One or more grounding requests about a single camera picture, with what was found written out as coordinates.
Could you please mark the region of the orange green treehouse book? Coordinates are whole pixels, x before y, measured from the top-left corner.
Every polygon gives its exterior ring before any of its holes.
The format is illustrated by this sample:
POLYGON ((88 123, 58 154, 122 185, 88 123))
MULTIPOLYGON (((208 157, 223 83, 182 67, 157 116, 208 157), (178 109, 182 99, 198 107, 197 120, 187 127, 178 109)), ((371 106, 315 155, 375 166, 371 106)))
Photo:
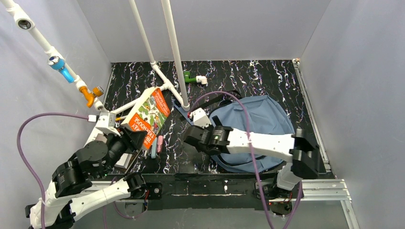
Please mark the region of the orange green treehouse book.
POLYGON ((161 89, 151 87, 144 90, 121 124, 134 132, 147 131, 142 149, 148 150, 170 113, 161 89))

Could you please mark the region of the blue student backpack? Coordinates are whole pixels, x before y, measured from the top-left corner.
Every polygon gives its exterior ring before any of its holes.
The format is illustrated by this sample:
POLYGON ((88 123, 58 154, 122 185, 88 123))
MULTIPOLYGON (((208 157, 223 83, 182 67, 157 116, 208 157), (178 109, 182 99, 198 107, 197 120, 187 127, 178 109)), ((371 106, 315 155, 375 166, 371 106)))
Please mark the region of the blue student backpack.
MULTIPOLYGON (((196 107, 198 108, 206 112, 213 127, 228 126, 266 135, 296 132, 281 105, 268 95, 236 98, 233 101, 225 100, 224 96, 218 96, 196 107)), ((209 156, 220 167, 233 173, 263 172, 285 162, 276 157, 254 155, 252 149, 236 155, 221 153, 209 156)))

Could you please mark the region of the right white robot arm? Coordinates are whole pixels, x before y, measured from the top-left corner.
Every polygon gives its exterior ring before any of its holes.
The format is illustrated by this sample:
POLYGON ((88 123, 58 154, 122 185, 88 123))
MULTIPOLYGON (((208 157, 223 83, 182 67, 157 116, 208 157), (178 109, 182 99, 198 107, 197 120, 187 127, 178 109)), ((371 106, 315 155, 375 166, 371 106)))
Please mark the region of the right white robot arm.
POLYGON ((323 165, 319 146, 310 142, 302 129, 294 134, 266 135, 228 126, 193 125, 186 130, 184 142, 211 156, 236 155, 252 149, 254 155, 282 159, 286 165, 277 174, 276 186, 288 191, 303 179, 317 179, 323 165))

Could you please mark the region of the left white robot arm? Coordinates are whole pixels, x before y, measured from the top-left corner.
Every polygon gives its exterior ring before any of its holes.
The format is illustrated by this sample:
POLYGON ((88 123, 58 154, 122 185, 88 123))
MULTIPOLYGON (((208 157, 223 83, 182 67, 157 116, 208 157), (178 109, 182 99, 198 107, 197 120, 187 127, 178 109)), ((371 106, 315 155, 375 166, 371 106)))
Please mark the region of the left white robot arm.
POLYGON ((92 180, 110 173, 123 154, 138 152, 147 136, 146 131, 118 131, 119 135, 105 135, 105 141, 89 142, 57 167, 44 197, 25 208, 32 229, 69 229, 84 215, 109 203, 144 197, 147 185, 140 173, 84 194, 92 187, 92 180))

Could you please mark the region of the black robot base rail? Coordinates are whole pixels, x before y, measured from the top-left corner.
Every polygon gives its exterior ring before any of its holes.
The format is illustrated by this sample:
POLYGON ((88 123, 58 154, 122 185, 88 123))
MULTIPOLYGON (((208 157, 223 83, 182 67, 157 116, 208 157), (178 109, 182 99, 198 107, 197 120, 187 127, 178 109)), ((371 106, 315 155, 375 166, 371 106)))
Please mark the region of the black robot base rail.
POLYGON ((149 191, 148 210, 228 209, 263 210, 254 174, 146 174, 142 178, 149 191))

